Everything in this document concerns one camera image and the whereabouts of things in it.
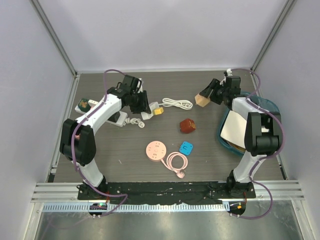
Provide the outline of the blue plug adapter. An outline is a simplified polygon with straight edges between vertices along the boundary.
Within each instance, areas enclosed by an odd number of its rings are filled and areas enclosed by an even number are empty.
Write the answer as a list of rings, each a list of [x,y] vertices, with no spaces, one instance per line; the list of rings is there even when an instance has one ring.
[[[189,156],[193,148],[194,145],[192,143],[184,141],[179,147],[179,152],[185,156]]]

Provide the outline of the red cube plug adapter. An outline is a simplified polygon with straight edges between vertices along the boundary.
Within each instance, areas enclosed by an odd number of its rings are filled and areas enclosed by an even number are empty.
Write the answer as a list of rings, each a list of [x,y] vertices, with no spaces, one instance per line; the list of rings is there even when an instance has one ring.
[[[190,134],[196,130],[196,124],[192,119],[186,118],[179,123],[179,129],[184,134]]]

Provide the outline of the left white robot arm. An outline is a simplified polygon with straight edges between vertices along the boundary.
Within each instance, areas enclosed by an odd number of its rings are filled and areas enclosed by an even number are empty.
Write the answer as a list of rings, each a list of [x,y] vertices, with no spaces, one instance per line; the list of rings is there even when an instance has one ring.
[[[59,151],[73,163],[75,171],[89,186],[89,194],[97,200],[106,195],[108,187],[95,162],[95,135],[124,107],[129,107],[133,114],[152,112],[147,91],[142,90],[142,85],[141,79],[125,74],[122,82],[106,90],[96,106],[75,120],[66,119],[62,125]]]

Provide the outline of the yellow plug adapter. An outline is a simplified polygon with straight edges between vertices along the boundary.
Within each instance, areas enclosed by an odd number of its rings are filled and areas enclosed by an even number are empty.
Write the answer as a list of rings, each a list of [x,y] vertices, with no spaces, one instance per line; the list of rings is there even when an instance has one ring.
[[[161,114],[163,114],[163,112],[164,112],[164,108],[163,108],[163,107],[157,107],[157,108],[155,108],[155,109],[153,110],[153,114],[154,114],[155,116],[161,115]]]

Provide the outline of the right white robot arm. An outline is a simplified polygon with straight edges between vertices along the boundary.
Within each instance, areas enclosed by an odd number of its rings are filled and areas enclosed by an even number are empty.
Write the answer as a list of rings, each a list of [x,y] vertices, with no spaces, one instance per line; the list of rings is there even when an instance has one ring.
[[[280,113],[255,104],[250,95],[241,93],[240,85],[239,76],[226,75],[222,81],[214,78],[195,96],[196,104],[201,107],[209,102],[225,104],[246,120],[245,152],[238,166],[230,172],[224,187],[233,198],[251,191],[256,171],[266,159],[276,156],[284,144]]]

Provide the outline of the round pink power socket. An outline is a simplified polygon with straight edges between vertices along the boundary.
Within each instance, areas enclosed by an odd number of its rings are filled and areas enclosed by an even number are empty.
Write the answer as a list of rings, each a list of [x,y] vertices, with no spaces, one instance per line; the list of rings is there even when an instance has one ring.
[[[146,146],[146,156],[152,162],[162,161],[167,153],[165,144],[161,141],[152,141]]]

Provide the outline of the orange cube plug adapter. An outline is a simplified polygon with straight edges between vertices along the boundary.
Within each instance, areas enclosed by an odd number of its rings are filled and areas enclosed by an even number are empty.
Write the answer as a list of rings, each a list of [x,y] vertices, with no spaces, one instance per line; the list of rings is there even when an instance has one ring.
[[[205,106],[207,106],[211,102],[211,100],[209,98],[204,97],[200,94],[197,94],[194,97],[194,99],[195,99],[195,104],[202,107],[202,108],[204,108]]]

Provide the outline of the short white power strip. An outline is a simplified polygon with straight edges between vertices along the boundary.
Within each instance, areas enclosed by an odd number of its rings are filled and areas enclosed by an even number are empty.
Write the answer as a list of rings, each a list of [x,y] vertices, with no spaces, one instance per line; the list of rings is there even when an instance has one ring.
[[[150,111],[151,113],[147,113],[147,112],[142,112],[141,113],[141,117],[144,121],[146,120],[149,120],[151,119],[154,115],[155,115],[155,109],[159,108],[159,103],[156,101],[156,102],[151,102],[149,104],[149,108],[150,108]]]

